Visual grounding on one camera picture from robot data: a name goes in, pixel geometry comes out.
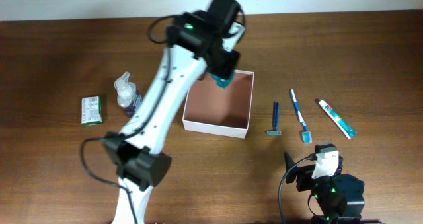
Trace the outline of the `teal mouthwash bottle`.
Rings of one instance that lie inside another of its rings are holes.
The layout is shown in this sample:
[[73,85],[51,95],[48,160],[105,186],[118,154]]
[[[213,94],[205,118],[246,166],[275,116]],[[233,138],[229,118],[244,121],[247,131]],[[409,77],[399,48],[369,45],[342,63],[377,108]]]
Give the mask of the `teal mouthwash bottle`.
[[228,79],[223,79],[223,78],[221,78],[221,77],[218,77],[217,75],[212,75],[211,77],[216,81],[216,84],[220,87],[220,88],[222,88],[222,89],[225,89],[225,88],[227,88],[230,84],[231,84],[231,82],[233,81],[233,78],[234,78],[234,73],[232,73],[230,76],[229,76],[229,78]]

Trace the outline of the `blue disposable razor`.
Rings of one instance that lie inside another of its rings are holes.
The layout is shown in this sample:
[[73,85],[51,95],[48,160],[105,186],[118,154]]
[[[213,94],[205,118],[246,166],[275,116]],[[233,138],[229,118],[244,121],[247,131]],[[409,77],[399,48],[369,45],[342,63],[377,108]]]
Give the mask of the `blue disposable razor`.
[[270,136],[280,136],[282,132],[278,129],[279,124],[279,108],[280,105],[278,102],[274,102],[273,107],[273,117],[272,117],[272,130],[266,132]]

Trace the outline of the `clear purple spray bottle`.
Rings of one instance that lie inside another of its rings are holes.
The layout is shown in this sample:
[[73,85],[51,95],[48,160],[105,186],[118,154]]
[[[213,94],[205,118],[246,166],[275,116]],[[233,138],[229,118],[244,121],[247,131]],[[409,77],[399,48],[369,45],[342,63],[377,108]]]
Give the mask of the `clear purple spray bottle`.
[[141,106],[142,97],[135,83],[129,81],[130,72],[125,72],[114,82],[117,103],[125,115],[131,118]]

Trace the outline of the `white teal toothpaste tube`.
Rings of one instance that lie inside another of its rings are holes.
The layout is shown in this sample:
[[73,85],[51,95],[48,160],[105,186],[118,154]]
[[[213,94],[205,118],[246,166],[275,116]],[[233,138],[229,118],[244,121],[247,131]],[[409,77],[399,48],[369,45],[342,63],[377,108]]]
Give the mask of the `white teal toothpaste tube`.
[[341,116],[324,100],[318,102],[322,110],[328,115],[328,117],[336,124],[339,130],[346,136],[347,139],[352,139],[357,135],[357,131],[354,130]]

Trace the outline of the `white open cardboard box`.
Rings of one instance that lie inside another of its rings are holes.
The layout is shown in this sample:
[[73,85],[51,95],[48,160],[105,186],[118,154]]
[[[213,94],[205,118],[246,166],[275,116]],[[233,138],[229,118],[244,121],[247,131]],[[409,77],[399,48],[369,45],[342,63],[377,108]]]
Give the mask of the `white open cardboard box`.
[[252,71],[236,70],[224,89],[210,76],[196,81],[186,96],[184,129],[244,139],[249,129],[253,88]]

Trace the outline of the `blue white toothbrush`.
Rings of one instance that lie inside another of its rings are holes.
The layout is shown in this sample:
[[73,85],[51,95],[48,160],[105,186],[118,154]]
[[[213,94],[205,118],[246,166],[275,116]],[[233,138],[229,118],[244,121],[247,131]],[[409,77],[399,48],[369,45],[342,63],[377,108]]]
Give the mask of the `blue white toothbrush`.
[[290,89],[289,93],[290,93],[290,96],[291,96],[291,101],[293,102],[293,107],[295,109],[297,119],[303,127],[303,132],[301,134],[302,140],[306,144],[311,144],[312,143],[312,135],[311,135],[311,132],[309,131],[309,128],[308,128],[307,124],[305,123],[305,120],[303,119],[303,116],[301,114],[300,107],[299,107],[299,104],[297,102],[297,98],[296,98],[296,95],[295,95],[295,91],[293,89]]

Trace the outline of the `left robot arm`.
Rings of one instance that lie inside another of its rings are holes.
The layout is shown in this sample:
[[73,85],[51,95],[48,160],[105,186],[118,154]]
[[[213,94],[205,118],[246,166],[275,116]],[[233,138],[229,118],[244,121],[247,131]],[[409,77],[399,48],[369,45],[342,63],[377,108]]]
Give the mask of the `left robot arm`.
[[174,15],[165,31],[157,74],[141,106],[119,133],[102,143],[116,165],[120,194],[114,223],[143,223],[149,196],[171,157],[162,152],[169,127],[190,87],[211,74],[221,88],[233,79],[243,36],[244,12],[236,0],[211,0],[205,11]]

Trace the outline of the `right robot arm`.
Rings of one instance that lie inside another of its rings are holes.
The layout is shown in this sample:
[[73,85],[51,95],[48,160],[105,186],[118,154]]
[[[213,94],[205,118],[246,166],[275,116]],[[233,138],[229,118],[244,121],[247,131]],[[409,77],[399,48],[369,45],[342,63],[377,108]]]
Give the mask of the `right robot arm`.
[[300,167],[304,161],[314,156],[294,162],[288,153],[284,154],[286,173],[281,183],[296,183],[299,192],[309,191],[309,198],[315,198],[322,214],[313,214],[312,223],[359,223],[365,206],[363,197],[364,182],[355,176],[342,173],[343,157],[338,158],[338,167],[332,176],[312,178],[314,165]]

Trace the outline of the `green white soap box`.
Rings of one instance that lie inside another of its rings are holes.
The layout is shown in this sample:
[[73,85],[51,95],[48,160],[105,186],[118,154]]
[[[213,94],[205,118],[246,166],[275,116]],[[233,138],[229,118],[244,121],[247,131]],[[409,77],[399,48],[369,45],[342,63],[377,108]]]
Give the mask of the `green white soap box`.
[[99,96],[85,97],[81,100],[81,124],[94,126],[102,123],[102,101]]

